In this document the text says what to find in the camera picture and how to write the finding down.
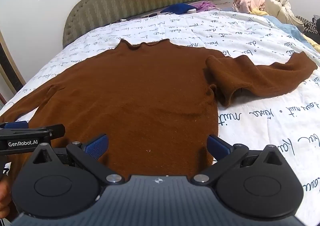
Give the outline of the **person's left hand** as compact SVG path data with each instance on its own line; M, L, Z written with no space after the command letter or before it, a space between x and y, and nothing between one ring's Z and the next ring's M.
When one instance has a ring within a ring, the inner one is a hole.
M10 180L3 177L0 182L0 218L5 218L10 211L9 204L11 202L11 186Z

